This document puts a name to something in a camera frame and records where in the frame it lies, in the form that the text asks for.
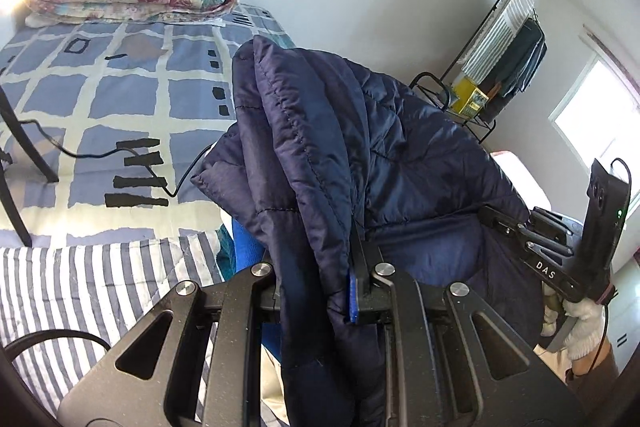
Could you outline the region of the right hand white glove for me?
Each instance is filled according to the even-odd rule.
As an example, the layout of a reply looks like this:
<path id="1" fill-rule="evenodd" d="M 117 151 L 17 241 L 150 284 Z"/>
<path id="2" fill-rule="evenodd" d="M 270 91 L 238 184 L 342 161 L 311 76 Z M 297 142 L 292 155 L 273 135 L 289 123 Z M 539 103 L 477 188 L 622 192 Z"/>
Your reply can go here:
<path id="1" fill-rule="evenodd" d="M 570 361 L 585 358 L 597 349 L 605 330 L 604 306 L 589 298 L 571 303 L 554 289 L 544 290 L 544 323 L 540 345 L 549 352 L 564 351 Z"/>

